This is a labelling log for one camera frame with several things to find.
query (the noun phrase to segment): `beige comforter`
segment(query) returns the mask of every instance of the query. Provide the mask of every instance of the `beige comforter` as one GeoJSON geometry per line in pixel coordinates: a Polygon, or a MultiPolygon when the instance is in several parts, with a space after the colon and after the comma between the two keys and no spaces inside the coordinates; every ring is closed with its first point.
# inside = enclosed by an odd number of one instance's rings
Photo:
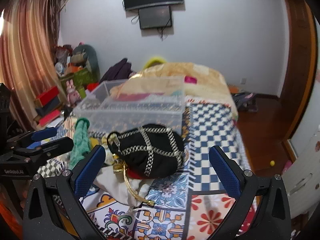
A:
{"type": "MultiPolygon", "coordinates": [[[[191,76],[197,79],[197,84],[185,83],[185,95],[189,98],[201,98],[211,103],[222,103],[228,105],[233,113],[233,118],[238,119],[236,105],[231,97],[228,86],[223,75],[207,66],[197,65],[194,63],[165,63],[156,65],[138,72],[134,77],[165,77],[165,76],[191,76]]],[[[126,82],[122,86],[113,88],[111,95],[119,95],[120,93],[134,94],[144,92],[159,92],[150,91],[156,88],[156,84],[150,84],[148,88],[140,87],[138,82],[126,82]]],[[[172,89],[170,84],[167,86],[165,94],[170,94],[172,89]]]]}

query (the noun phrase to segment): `blue checkered fabric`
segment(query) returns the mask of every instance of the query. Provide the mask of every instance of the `blue checkered fabric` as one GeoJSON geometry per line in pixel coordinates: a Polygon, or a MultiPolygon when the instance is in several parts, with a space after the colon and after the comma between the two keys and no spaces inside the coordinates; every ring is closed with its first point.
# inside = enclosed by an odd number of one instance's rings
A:
{"type": "Polygon", "coordinates": [[[209,150],[218,145],[241,166],[232,112],[223,104],[190,104],[190,184],[193,190],[224,189],[209,162],[209,150]]]}

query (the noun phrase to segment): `brown curtain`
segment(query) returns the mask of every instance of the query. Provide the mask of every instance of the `brown curtain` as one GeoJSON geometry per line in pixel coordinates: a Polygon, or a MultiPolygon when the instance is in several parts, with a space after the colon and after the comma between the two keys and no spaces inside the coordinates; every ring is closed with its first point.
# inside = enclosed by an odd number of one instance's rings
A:
{"type": "Polygon", "coordinates": [[[58,44],[61,0],[49,0],[49,26],[53,44],[58,44]]]}
{"type": "Polygon", "coordinates": [[[12,91],[10,110],[25,130],[35,128],[36,96],[58,86],[49,45],[49,0],[10,0],[0,37],[0,77],[12,91]]]}

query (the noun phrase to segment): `red box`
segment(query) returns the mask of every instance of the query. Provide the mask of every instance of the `red box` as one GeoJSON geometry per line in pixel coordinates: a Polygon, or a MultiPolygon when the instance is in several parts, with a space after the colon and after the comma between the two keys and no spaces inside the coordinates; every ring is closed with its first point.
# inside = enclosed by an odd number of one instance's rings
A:
{"type": "Polygon", "coordinates": [[[59,90],[57,87],[52,87],[47,91],[43,92],[35,99],[36,107],[44,107],[47,103],[49,103],[52,99],[54,99],[59,94],[59,90]]]}
{"type": "Polygon", "coordinates": [[[56,119],[59,115],[60,115],[60,111],[56,109],[51,113],[47,114],[45,117],[41,118],[39,120],[39,125],[44,127],[49,122],[52,122],[54,119],[56,119]]]}

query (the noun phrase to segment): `clear plastic storage box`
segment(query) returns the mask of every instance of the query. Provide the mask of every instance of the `clear plastic storage box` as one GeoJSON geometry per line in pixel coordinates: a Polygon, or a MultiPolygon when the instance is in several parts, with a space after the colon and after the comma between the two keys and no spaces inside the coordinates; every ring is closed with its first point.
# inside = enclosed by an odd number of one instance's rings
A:
{"type": "Polygon", "coordinates": [[[148,123],[181,134],[184,78],[131,78],[102,82],[74,109],[90,121],[89,130],[124,132],[148,123]]]}

